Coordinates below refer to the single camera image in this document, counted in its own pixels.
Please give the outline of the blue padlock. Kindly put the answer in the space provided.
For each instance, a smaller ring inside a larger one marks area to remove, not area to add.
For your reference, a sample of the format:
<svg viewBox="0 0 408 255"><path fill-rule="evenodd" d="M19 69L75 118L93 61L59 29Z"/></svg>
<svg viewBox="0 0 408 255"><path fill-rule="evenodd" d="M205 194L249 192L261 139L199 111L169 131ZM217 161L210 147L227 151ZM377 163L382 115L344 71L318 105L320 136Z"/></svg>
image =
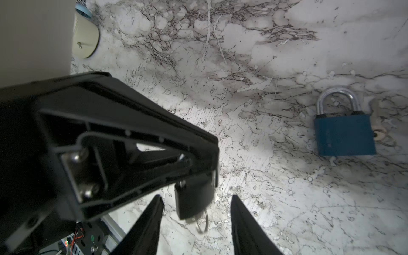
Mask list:
<svg viewBox="0 0 408 255"><path fill-rule="evenodd" d="M342 94L349 99L350 115L327 116L324 100L333 94ZM388 137L388 132L376 119L376 113L366 114L356 93L346 87L324 90L317 99L316 110L314 125L320 156L375 155L375 143Z"/></svg>

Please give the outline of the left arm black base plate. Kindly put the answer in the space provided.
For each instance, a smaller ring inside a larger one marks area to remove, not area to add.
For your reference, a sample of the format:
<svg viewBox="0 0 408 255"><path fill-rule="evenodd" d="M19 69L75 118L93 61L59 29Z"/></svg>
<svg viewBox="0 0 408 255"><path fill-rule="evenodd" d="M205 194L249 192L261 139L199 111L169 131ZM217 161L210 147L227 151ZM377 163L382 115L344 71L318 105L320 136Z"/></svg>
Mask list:
<svg viewBox="0 0 408 255"><path fill-rule="evenodd" d="M66 254L105 255L108 237L108 227L102 220L77 222L73 233L64 239Z"/></svg>

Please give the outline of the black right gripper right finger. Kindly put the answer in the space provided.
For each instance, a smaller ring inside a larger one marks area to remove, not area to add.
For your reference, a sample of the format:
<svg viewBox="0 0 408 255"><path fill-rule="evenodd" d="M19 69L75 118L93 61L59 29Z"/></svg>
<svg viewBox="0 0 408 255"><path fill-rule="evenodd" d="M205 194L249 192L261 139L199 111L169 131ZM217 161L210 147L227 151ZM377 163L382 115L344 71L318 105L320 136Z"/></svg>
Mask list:
<svg viewBox="0 0 408 255"><path fill-rule="evenodd" d="M283 254L269 239L237 195L234 195L231 200L231 224L236 255Z"/></svg>

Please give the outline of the small black padlock front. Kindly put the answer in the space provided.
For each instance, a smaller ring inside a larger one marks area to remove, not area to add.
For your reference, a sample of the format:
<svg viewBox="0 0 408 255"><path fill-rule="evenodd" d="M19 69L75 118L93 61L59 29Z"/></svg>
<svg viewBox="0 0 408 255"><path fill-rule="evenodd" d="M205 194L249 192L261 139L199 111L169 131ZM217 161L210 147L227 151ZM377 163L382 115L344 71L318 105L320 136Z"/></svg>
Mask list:
<svg viewBox="0 0 408 255"><path fill-rule="evenodd" d="M180 220L195 223L199 234L208 232L207 207L217 188L217 174L202 174L177 182L175 188L176 212Z"/></svg>

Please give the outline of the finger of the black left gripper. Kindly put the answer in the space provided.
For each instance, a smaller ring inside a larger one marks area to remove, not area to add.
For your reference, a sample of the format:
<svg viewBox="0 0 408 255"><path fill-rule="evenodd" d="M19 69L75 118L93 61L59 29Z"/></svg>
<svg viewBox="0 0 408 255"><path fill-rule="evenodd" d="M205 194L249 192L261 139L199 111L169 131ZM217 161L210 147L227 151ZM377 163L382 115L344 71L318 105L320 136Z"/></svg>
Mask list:
<svg viewBox="0 0 408 255"><path fill-rule="evenodd" d="M1 89L1 248L216 172L218 139L107 72Z"/></svg>

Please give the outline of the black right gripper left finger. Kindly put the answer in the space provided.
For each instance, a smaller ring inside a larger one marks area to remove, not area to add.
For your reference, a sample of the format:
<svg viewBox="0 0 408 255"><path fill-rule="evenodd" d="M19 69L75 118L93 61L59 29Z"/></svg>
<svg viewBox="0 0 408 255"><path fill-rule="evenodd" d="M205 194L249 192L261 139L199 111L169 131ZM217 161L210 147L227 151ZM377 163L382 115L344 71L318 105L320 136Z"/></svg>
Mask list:
<svg viewBox="0 0 408 255"><path fill-rule="evenodd" d="M157 254L164 203L156 195L124 239L111 252L113 255Z"/></svg>

